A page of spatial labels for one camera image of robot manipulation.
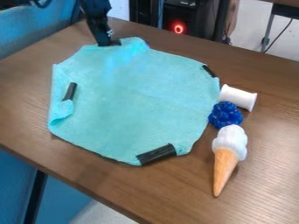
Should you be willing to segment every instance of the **white cylinder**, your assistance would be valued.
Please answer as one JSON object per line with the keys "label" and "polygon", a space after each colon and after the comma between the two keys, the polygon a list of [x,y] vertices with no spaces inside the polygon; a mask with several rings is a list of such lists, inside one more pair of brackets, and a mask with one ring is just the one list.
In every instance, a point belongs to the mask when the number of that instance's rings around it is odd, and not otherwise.
{"label": "white cylinder", "polygon": [[257,94],[248,93],[235,87],[223,85],[220,91],[220,102],[232,102],[238,107],[252,111],[256,101]]}

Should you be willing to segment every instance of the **blue grape toy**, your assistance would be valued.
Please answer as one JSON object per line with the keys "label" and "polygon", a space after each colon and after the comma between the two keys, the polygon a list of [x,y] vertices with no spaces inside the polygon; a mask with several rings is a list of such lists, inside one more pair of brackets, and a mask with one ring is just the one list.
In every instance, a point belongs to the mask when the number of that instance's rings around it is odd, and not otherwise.
{"label": "blue grape toy", "polygon": [[236,105],[229,101],[217,103],[208,118],[209,122],[218,130],[227,125],[239,125],[243,122],[242,113]]}

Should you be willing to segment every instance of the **teal cloth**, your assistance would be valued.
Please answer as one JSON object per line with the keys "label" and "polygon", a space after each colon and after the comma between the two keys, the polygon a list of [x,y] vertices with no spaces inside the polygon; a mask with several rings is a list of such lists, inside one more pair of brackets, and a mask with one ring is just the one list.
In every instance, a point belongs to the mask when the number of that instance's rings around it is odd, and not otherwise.
{"label": "teal cloth", "polygon": [[[193,59],[152,50],[140,38],[85,45],[52,70],[49,130],[106,158],[141,165],[137,155],[173,144],[187,154],[205,130],[219,79]],[[62,101],[70,82],[73,101]]]}

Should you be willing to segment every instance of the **black clip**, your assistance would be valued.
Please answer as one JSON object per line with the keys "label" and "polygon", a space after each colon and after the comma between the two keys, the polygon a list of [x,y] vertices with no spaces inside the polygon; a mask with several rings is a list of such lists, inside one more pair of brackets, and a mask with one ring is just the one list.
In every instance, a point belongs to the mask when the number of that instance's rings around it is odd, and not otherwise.
{"label": "black clip", "polygon": [[142,165],[145,165],[147,163],[151,163],[160,158],[167,158],[167,157],[176,156],[176,155],[177,155],[177,152],[176,152],[175,147],[169,143],[165,146],[162,146],[155,150],[145,152],[136,157],[139,159],[139,161]]}
{"label": "black clip", "polygon": [[208,72],[213,78],[217,77],[217,75],[206,65],[203,65],[203,68],[206,72]]}
{"label": "black clip", "polygon": [[66,91],[65,98],[63,98],[62,101],[67,101],[67,100],[73,100],[74,94],[77,89],[77,83],[71,82],[70,85],[68,86],[68,89]]}

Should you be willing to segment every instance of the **computer tower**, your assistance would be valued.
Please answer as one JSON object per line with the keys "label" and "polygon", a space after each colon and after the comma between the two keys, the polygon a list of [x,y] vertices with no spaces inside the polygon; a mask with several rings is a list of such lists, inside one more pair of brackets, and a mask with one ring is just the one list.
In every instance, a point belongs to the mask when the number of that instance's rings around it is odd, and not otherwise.
{"label": "computer tower", "polygon": [[130,0],[130,20],[212,39],[219,0]]}
{"label": "computer tower", "polygon": [[219,0],[164,0],[163,28],[177,34],[212,39]]}

